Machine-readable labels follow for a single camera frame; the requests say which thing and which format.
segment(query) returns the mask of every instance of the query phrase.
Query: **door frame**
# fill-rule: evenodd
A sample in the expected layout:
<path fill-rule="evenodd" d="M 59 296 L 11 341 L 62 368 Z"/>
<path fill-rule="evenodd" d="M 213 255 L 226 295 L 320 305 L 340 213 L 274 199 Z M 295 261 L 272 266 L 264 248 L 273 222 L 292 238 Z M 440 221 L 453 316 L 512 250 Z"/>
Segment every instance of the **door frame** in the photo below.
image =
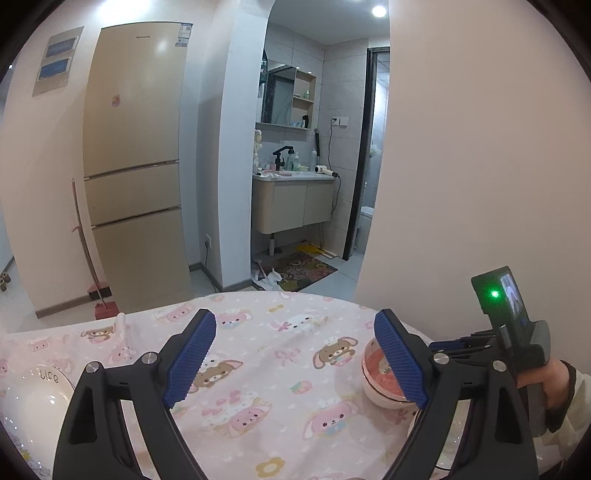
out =
<path fill-rule="evenodd" d="M 361 143 L 359 144 L 359 159 L 357 160 L 357 172 L 355 175 L 355 188 L 351 202 L 351 213 L 349 216 L 349 227 L 345 238 L 345 251 L 343 260 L 348 260 L 355 240 L 355 226 L 361 210 L 361 193 L 363 191 L 363 177 L 365 163 L 369 157 L 371 147 L 371 134 L 374 125 L 375 90 L 378 80 L 378 55 L 390 53 L 390 47 L 368 48 L 368 55 L 365 67 L 365 99 L 363 101 L 363 120 L 361 123 Z"/>

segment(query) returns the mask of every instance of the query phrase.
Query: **human hand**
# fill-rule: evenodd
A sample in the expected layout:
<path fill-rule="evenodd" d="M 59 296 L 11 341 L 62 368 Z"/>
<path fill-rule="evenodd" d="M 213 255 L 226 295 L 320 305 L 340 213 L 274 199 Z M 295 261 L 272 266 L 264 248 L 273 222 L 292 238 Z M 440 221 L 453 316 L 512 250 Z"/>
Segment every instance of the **human hand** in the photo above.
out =
<path fill-rule="evenodd" d="M 541 383 L 546 395 L 546 410 L 560 408 L 569 397 L 569 369 L 560 360 L 550 358 L 541 368 L 517 374 L 517 388 Z"/>

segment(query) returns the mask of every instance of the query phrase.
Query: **refrigerator door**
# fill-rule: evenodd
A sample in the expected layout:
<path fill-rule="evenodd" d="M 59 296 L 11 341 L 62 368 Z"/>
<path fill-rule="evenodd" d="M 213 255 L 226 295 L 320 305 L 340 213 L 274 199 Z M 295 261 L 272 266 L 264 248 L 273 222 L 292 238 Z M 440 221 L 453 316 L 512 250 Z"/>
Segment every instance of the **refrigerator door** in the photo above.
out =
<path fill-rule="evenodd" d="M 180 209 L 97 227 L 93 233 L 120 311 L 138 312 L 194 297 Z"/>
<path fill-rule="evenodd" d="M 153 213 L 181 204 L 178 163 L 88 179 L 85 186 L 92 225 Z"/>
<path fill-rule="evenodd" d="M 178 160 L 181 28 L 143 22 L 100 31 L 84 107 L 85 177 Z"/>

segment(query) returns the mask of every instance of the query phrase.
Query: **black faucet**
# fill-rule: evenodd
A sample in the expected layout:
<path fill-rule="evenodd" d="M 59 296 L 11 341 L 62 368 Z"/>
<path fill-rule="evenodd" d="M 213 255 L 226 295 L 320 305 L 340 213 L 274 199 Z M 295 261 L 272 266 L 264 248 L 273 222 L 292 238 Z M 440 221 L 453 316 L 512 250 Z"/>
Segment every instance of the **black faucet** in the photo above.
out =
<path fill-rule="evenodd" d="M 273 155 L 275 155 L 275 169 L 277 171 L 279 171 L 281 167 L 285 167 L 285 162 L 281 161 L 281 152 L 283 152 L 284 150 L 287 150 L 287 153 L 289 153 L 289 154 L 296 153 L 294 151 L 294 147 L 291 147 L 289 145 L 286 145 L 285 147 L 282 147 L 279 150 L 274 151 Z"/>

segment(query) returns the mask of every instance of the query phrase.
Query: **metal bolt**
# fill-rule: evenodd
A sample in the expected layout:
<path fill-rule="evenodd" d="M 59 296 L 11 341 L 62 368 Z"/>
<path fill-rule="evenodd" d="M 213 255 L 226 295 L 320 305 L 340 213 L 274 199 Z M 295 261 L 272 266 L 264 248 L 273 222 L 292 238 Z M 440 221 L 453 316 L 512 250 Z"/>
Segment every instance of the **metal bolt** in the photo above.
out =
<path fill-rule="evenodd" d="M 148 352 L 142 355 L 142 363 L 146 365 L 153 364 L 158 359 L 156 352 Z"/>
<path fill-rule="evenodd" d="M 445 353 L 437 352 L 433 355 L 433 360 L 439 365 L 447 365 L 449 363 L 449 357 Z"/>
<path fill-rule="evenodd" d="M 505 363 L 501 362 L 500 360 L 495 360 L 492 363 L 492 368 L 494 368 L 498 372 L 504 372 L 505 370 L 507 370 L 507 366 L 505 365 Z"/>
<path fill-rule="evenodd" d="M 100 367 L 100 364 L 98 362 L 90 362 L 89 364 L 86 365 L 86 371 L 90 374 L 93 374 L 94 372 L 96 372 Z"/>

